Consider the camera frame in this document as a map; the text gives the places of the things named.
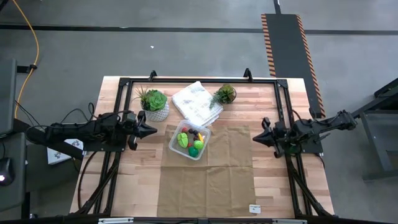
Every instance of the sticker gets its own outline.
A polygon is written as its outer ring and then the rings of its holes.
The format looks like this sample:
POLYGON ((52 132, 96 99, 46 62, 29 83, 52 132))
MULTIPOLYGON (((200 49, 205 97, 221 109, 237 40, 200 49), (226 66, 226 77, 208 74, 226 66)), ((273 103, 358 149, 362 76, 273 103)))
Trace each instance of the sticker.
POLYGON ((260 205, 250 205, 249 206, 249 212, 250 213, 260 214, 261 213, 261 206, 260 205))

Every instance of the gray floor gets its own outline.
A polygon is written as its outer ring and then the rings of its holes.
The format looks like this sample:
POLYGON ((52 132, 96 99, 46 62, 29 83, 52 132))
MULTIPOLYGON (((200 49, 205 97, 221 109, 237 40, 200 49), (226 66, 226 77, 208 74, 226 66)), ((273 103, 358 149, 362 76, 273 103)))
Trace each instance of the gray floor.
MULTIPOLYGON (((260 14, 272 0, 19 0, 33 24, 137 27, 261 28, 260 14)), ((300 14, 306 29, 398 29, 394 0, 280 0, 283 13, 300 14)), ((10 2, 0 22, 22 23, 10 2)), ((21 103, 42 124, 59 121, 73 108, 96 102, 105 75, 203 75, 240 77, 246 67, 268 77, 262 34, 37 32, 39 69, 21 103)), ((355 110, 398 77, 398 36, 307 37, 328 116, 355 110)), ((29 31, 0 30, 0 58, 32 63, 29 31)), ((24 79, 18 76, 19 86, 24 79)), ((70 121, 82 121, 78 114, 70 121)), ((326 176, 337 215, 398 222, 398 179, 364 183, 380 169, 359 124, 333 131, 323 141, 326 176)), ((69 211, 76 180, 37 192, 32 209, 42 216, 69 211)), ((0 218, 15 218, 12 215, 0 218)))

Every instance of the plastic bin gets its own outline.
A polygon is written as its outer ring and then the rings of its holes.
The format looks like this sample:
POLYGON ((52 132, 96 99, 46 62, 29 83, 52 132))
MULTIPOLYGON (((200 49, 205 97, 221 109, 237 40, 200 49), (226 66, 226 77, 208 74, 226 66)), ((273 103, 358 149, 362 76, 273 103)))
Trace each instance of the plastic bin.
MULTIPOLYGON (((193 134, 188 133, 187 135, 188 135, 188 142, 193 144, 193 134)), ((178 127, 176 128, 176 130, 173 134, 173 137, 171 138, 171 140, 169 142, 169 148, 178 154, 181 154, 185 157, 188 157, 190 159, 197 161, 201 158, 201 155, 205 151, 207 142, 209 141, 209 138, 210 138, 210 135, 211 135, 211 132, 209 129, 207 129, 205 127, 201 127, 201 126, 196 126, 196 125, 192 124, 191 122, 189 122, 188 120, 182 120, 180 122, 180 124, 178 124, 178 127), (188 153, 188 148, 183 148, 178 143, 177 135, 181 133, 181 130, 183 128, 188 128, 188 129, 192 128, 194 130, 197 130, 203 137, 203 142, 204 142, 203 149, 200 150, 199 155, 197 157, 190 156, 188 153)))

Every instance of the stack of towels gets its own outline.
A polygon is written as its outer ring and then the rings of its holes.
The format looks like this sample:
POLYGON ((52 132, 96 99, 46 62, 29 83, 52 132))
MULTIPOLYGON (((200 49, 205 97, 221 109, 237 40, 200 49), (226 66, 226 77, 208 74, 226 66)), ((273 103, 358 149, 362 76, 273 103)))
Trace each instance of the stack of towels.
POLYGON ((223 111, 223 106, 215 103, 209 108, 212 95, 195 82, 172 96, 172 101, 185 119, 197 126, 206 127, 213 123, 223 111))

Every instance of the wooden table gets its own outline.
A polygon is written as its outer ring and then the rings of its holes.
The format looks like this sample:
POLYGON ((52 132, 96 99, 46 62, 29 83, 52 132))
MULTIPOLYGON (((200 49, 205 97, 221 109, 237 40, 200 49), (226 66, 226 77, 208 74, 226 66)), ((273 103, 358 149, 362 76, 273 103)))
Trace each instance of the wooden table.
MULTIPOLYGON (((119 78, 104 77, 96 105, 97 115, 113 111, 119 78)), ((304 81, 301 78, 290 78, 287 80, 293 109, 302 118, 309 118, 308 99, 304 81)), ((182 88, 185 88, 189 83, 135 83, 133 86, 134 93, 130 102, 130 110, 135 113, 141 110, 139 99, 134 100, 137 97, 134 90, 137 86, 140 87, 140 85, 143 88, 158 89, 165 93, 168 97, 170 113, 163 122, 155 123, 147 121, 147 124, 157 128, 158 132, 138 140, 137 151, 132 151, 127 147, 122 153, 114 194, 112 216, 156 216, 165 127, 168 124, 178 125, 180 120, 183 119, 182 115, 171 102, 171 96, 182 88)), ((215 92, 221 85, 219 83, 203 84, 210 93, 215 92)), ((231 105, 224 105, 224 111, 212 126, 229 124, 249 125, 251 137, 254 137, 263 131, 261 128, 263 117, 269 117, 272 124, 278 120, 274 87, 272 85, 234 84, 233 86, 238 92, 235 101, 231 105)), ((120 110, 123 110, 125 95, 126 91, 123 93, 120 110)), ((294 213, 285 159, 276 159, 273 155, 273 147, 267 147, 254 141, 251 144, 256 203, 261 205, 261 214, 257 217, 293 218, 294 213)), ((98 185, 103 157, 104 153, 97 153, 88 165, 81 188, 83 203, 90 197, 98 185)), ((326 175, 321 160, 312 154, 303 154, 302 157, 308 188, 323 207, 328 212, 333 213, 326 175)), ((302 193, 299 187, 297 189, 300 208, 304 211, 302 193)), ((107 193, 103 197, 103 206, 106 196, 107 193)), ((71 212, 77 209, 76 190, 71 212)))

